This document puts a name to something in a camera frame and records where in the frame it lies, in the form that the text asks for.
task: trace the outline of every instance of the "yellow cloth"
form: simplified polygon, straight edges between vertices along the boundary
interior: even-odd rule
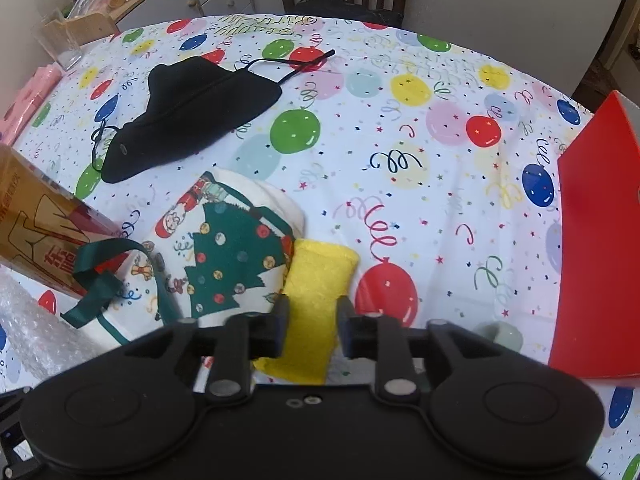
[[[348,247],[296,240],[283,290],[290,311],[282,356],[258,359],[258,370],[294,383],[324,383],[335,348],[335,301],[348,293],[358,261]]]

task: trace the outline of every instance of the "wall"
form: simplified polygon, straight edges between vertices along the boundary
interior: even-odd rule
[[[38,66],[51,60],[33,39],[40,21],[35,0],[0,0],[0,115]]]
[[[571,95],[620,0],[408,0],[404,26],[495,57]]]

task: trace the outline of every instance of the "red board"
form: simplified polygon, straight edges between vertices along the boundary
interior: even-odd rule
[[[640,109],[612,92],[558,160],[562,269],[549,365],[640,376]]]

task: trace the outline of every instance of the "screw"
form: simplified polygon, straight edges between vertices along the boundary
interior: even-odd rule
[[[404,397],[411,395],[418,386],[413,381],[407,379],[391,379],[385,384],[385,390],[391,395]]]
[[[209,385],[209,391],[216,397],[231,397],[238,393],[242,387],[229,379],[220,379]]]

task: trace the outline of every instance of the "christmas fabric bag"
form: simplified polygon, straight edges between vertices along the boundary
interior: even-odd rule
[[[80,330],[105,350],[162,326],[155,272],[181,317],[222,325],[242,312],[268,312],[283,287],[304,216],[265,182],[205,172],[131,251],[116,276],[120,294]]]

